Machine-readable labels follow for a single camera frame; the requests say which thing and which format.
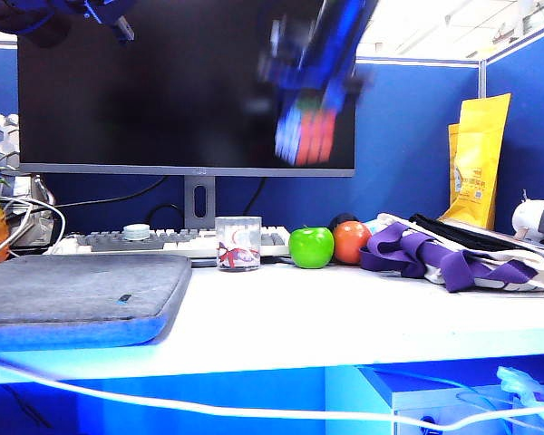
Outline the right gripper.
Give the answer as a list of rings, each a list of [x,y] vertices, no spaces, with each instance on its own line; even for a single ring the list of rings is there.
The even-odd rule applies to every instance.
[[[258,79],[280,91],[286,102],[311,92],[321,108],[343,108],[364,87],[364,79],[355,74],[355,57],[367,24],[365,17],[274,19],[258,62]]]

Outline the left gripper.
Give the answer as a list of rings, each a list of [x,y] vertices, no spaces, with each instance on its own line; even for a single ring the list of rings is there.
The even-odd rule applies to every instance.
[[[93,18],[98,24],[114,24],[122,17],[119,1],[64,1],[49,2],[58,12]]]

